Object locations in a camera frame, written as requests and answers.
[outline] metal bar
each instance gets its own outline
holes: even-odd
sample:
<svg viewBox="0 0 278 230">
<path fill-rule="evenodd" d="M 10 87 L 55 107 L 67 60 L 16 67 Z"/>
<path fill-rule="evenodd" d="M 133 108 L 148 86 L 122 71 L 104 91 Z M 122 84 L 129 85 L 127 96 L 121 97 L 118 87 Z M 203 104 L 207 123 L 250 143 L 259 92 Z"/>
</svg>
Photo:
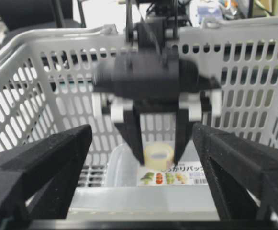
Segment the metal bar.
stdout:
<svg viewBox="0 0 278 230">
<path fill-rule="evenodd" d="M 60 0 L 51 0 L 51 7 L 54 15 L 54 19 L 56 21 L 57 28 L 65 28 L 66 25 L 63 19 L 62 8 L 60 4 Z"/>
<path fill-rule="evenodd" d="M 80 15 L 80 20 L 81 20 L 81 27 L 86 28 L 86 20 L 85 20 L 85 15 L 83 13 L 83 8 L 82 8 L 82 3 L 86 0 L 77 0 L 78 4 L 78 10 L 79 10 L 79 15 Z"/>
<path fill-rule="evenodd" d="M 271 221 L 206 221 L 206 222 L 84 222 L 66 220 L 35 220 L 30 223 L 11 222 L 7 230 L 278 230 Z"/>
</svg>

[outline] vegetable picture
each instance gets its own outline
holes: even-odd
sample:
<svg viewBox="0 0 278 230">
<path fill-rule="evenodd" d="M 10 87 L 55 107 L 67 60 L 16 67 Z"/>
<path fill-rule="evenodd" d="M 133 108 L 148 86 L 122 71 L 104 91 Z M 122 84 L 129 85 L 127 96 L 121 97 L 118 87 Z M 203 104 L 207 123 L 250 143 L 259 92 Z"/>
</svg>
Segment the vegetable picture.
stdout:
<svg viewBox="0 0 278 230">
<path fill-rule="evenodd" d="M 147 185 L 149 182 L 153 181 L 154 172 L 147 172 L 140 180 Z"/>
<path fill-rule="evenodd" d="M 173 184 L 175 180 L 173 174 L 166 172 L 166 180 L 167 180 L 167 184 Z"/>
<path fill-rule="evenodd" d="M 161 173 L 157 173 L 156 184 L 162 184 L 162 182 L 163 182 L 162 174 Z"/>
<path fill-rule="evenodd" d="M 182 175 L 180 173 L 176 173 L 175 176 L 176 176 L 176 179 L 178 181 L 180 181 L 182 184 L 185 184 L 187 182 L 188 178 L 186 176 L 184 176 L 184 175 Z"/>
</svg>

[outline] small object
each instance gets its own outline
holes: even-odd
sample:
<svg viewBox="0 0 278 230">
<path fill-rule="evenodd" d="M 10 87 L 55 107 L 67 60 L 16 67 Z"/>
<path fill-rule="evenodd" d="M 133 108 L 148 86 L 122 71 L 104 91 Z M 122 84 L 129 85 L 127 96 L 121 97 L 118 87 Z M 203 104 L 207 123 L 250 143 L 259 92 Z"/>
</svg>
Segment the small object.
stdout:
<svg viewBox="0 0 278 230">
<path fill-rule="evenodd" d="M 149 182 L 151 182 L 154 178 L 154 172 L 147 172 L 142 178 L 141 178 L 141 181 L 147 185 L 149 184 Z"/>
<path fill-rule="evenodd" d="M 157 176 L 156 176 L 156 183 L 157 183 L 157 184 L 162 184 L 162 182 L 163 182 L 162 174 L 161 174 L 161 173 L 157 173 Z"/>
<path fill-rule="evenodd" d="M 172 166 L 174 158 L 173 148 L 163 142 L 148 145 L 143 151 L 145 166 L 156 170 L 165 170 Z"/>
<path fill-rule="evenodd" d="M 173 174 L 166 172 L 166 180 L 167 180 L 167 184 L 173 184 L 175 181 L 175 178 L 174 178 Z"/>
</svg>

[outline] basket handle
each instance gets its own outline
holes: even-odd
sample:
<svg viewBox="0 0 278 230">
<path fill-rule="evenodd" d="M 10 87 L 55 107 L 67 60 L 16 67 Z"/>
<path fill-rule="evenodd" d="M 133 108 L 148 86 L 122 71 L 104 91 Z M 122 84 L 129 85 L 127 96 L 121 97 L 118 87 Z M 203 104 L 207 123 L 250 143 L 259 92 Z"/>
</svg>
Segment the basket handle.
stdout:
<svg viewBox="0 0 278 230">
<path fill-rule="evenodd" d="M 38 29 L 30 30 L 24 33 L 16 35 L 11 39 L 1 50 L 0 50 L 0 61 L 10 55 L 14 49 L 20 45 L 35 40 L 38 38 L 45 37 L 62 37 L 62 36 L 99 36 L 114 34 L 116 32 L 115 25 L 104 25 L 94 29 Z"/>
<path fill-rule="evenodd" d="M 251 18 L 242 20 L 219 20 L 213 17 L 204 18 L 201 23 L 202 29 L 218 29 L 221 27 L 249 27 L 278 25 L 278 17 Z"/>
</svg>

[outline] black plastic bracket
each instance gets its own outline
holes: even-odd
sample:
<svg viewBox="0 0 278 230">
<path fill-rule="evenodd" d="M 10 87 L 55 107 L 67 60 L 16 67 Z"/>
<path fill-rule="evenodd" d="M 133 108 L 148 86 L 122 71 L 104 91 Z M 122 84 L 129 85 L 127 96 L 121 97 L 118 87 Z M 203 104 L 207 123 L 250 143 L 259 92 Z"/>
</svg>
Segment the black plastic bracket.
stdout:
<svg viewBox="0 0 278 230">
<path fill-rule="evenodd" d="M 91 142 L 85 125 L 0 152 L 0 228 L 8 220 L 64 219 Z"/>
<path fill-rule="evenodd" d="M 200 123 L 194 125 L 193 141 L 221 219 L 278 215 L 278 149 Z"/>
</svg>

